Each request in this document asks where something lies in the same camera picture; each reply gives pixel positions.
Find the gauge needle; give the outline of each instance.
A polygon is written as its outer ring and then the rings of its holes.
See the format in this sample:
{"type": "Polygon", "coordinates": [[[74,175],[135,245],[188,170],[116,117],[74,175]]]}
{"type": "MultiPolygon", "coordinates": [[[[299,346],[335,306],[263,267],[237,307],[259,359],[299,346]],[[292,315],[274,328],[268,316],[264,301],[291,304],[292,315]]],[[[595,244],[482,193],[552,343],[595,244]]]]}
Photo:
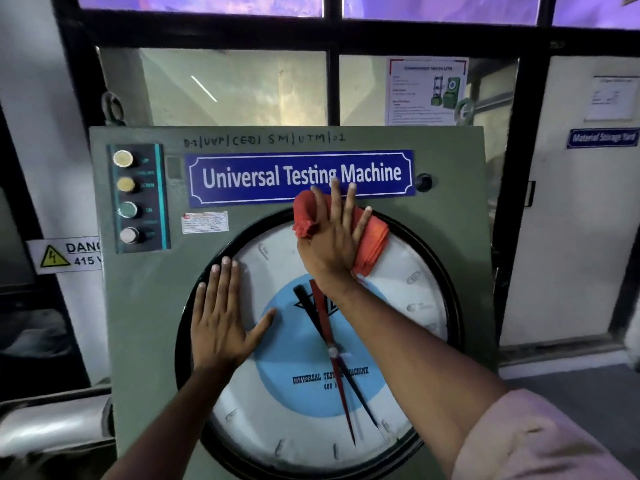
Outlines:
{"type": "Polygon", "coordinates": [[[349,424],[349,432],[351,433],[351,439],[353,445],[356,445],[356,437],[353,434],[353,427],[351,425],[351,416],[349,415],[349,408],[347,407],[347,398],[344,395],[344,386],[342,384],[342,375],[340,373],[340,366],[338,365],[338,348],[335,346],[335,340],[333,339],[333,332],[331,331],[331,323],[329,323],[329,313],[326,311],[326,302],[324,300],[324,293],[320,291],[320,288],[316,285],[314,280],[309,281],[311,284],[311,291],[314,294],[314,300],[316,302],[316,308],[318,311],[318,318],[320,319],[320,328],[323,332],[324,341],[329,348],[329,358],[331,359],[331,365],[333,366],[333,377],[338,384],[338,391],[340,391],[340,400],[342,401],[342,407],[344,408],[344,415],[347,416],[347,423],[349,424]]]}
{"type": "MultiPolygon", "coordinates": [[[[317,287],[317,286],[316,286],[316,282],[315,281],[311,280],[311,282],[313,282],[313,285],[312,285],[312,288],[311,288],[311,290],[313,290],[313,287],[314,286],[317,287]]],[[[316,307],[314,306],[314,304],[311,302],[311,299],[309,298],[309,296],[307,294],[307,290],[305,289],[304,286],[298,285],[295,288],[293,288],[293,292],[296,294],[296,296],[300,300],[300,305],[302,305],[302,307],[307,312],[307,315],[309,316],[309,318],[311,319],[311,322],[316,327],[316,330],[320,334],[320,337],[322,337],[323,340],[326,343],[326,339],[324,338],[324,333],[323,333],[323,330],[322,330],[322,326],[320,325],[320,318],[318,316],[318,312],[316,311],[316,307]]],[[[349,370],[348,370],[346,364],[344,363],[344,361],[342,360],[342,357],[340,357],[340,355],[338,355],[338,357],[336,357],[336,362],[338,363],[338,367],[340,368],[340,371],[342,372],[342,375],[347,378],[347,381],[349,382],[349,385],[353,389],[354,393],[356,393],[356,396],[358,397],[358,400],[361,402],[362,407],[364,407],[364,411],[367,412],[367,414],[371,418],[371,421],[373,422],[375,427],[380,429],[380,425],[378,424],[378,421],[376,421],[376,419],[373,417],[373,413],[371,412],[371,409],[369,409],[369,405],[367,404],[366,399],[364,398],[364,396],[360,392],[360,389],[359,389],[358,385],[356,384],[355,379],[349,373],[349,370]]]]}

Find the shirt sleeve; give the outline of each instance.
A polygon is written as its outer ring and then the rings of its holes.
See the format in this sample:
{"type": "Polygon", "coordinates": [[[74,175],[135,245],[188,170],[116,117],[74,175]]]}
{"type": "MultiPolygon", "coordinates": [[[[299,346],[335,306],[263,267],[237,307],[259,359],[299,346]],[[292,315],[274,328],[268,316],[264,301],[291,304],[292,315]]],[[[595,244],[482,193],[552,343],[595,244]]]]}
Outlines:
{"type": "Polygon", "coordinates": [[[594,437],[524,389],[502,396],[460,450],[452,480],[634,480],[594,437]]]}

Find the warning triangle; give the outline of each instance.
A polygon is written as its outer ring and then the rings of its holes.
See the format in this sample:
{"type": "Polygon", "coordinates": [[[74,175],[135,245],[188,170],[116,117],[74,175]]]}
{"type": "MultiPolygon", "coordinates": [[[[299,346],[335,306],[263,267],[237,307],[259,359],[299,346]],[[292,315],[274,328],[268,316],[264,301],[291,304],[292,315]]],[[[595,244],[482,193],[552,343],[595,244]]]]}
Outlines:
{"type": "Polygon", "coordinates": [[[40,267],[56,267],[56,266],[71,266],[71,263],[65,259],[51,244],[44,250],[44,256],[40,267]]]}

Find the black knob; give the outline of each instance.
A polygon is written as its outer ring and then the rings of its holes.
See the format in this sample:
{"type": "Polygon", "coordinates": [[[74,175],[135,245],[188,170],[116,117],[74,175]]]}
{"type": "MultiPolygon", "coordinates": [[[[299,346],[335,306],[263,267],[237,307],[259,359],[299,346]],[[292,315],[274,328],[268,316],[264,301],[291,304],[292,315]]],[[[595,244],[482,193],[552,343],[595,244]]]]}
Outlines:
{"type": "Polygon", "coordinates": [[[428,173],[421,173],[415,177],[415,189],[418,192],[428,192],[433,188],[433,178],[428,173]]]}

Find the black dial rim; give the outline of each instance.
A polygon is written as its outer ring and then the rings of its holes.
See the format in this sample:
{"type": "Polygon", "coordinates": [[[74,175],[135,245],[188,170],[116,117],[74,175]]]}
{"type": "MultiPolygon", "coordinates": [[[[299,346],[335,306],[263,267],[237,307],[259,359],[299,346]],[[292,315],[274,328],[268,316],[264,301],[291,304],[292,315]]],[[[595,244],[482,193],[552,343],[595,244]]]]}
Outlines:
{"type": "MultiPolygon", "coordinates": [[[[463,351],[464,326],[460,304],[453,283],[444,266],[430,247],[410,229],[384,214],[375,211],[373,214],[388,224],[391,233],[411,246],[433,273],[440,287],[440,293],[445,306],[447,343],[463,351]]],[[[238,236],[229,242],[227,247],[221,250],[204,268],[204,271],[191,290],[178,327],[175,345],[175,379],[178,389],[184,386],[193,370],[190,328],[193,301],[198,283],[208,282],[211,266],[220,264],[224,256],[235,256],[256,237],[290,222],[293,222],[293,209],[291,208],[264,217],[238,234],[238,236]]],[[[233,475],[245,480],[375,480],[398,468],[422,446],[422,440],[415,430],[411,428],[411,430],[402,438],[399,438],[391,448],[372,460],[368,460],[356,467],[335,471],[293,472],[277,470],[274,467],[264,465],[249,458],[231,443],[220,438],[210,420],[205,423],[200,440],[213,459],[233,475]]]]}

